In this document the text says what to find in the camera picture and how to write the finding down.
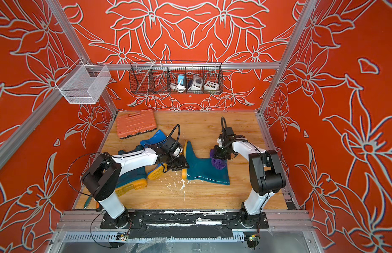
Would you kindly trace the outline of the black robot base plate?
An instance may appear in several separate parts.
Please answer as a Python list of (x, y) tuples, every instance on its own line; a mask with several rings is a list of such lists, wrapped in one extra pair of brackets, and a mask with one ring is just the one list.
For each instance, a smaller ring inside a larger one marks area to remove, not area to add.
[(268, 219), (265, 213), (249, 215), (243, 210), (125, 210), (118, 218), (104, 214), (102, 229), (140, 229), (147, 225), (154, 226), (225, 226), (230, 229), (267, 229)]

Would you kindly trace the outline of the purple cloth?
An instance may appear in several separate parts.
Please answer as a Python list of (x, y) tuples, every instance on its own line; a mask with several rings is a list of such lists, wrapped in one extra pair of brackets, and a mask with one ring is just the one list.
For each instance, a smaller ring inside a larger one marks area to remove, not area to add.
[(210, 150), (210, 159), (211, 159), (211, 164), (217, 169), (217, 170), (223, 170), (227, 166), (227, 161), (226, 160), (221, 160), (217, 159), (215, 157), (215, 150), (211, 149)]

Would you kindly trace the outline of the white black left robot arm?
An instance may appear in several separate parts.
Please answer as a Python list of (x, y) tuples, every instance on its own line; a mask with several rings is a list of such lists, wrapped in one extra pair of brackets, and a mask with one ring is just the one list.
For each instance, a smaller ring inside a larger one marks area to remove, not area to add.
[(115, 192), (120, 177), (158, 163), (165, 163), (168, 170), (187, 169), (189, 164), (182, 152), (182, 145), (177, 141), (149, 145), (125, 155), (112, 156), (104, 152), (95, 159), (82, 182), (112, 220), (128, 219), (126, 208)]

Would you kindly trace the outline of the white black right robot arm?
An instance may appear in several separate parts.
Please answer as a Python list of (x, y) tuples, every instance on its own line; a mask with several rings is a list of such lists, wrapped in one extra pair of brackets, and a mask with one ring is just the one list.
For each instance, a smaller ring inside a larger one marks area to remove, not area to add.
[(245, 217), (261, 214), (269, 199), (286, 186), (278, 153), (258, 148), (246, 137), (236, 135), (231, 127), (222, 127), (217, 142), (212, 151), (213, 159), (224, 162), (240, 155), (248, 161), (252, 190), (241, 205), (241, 211)]

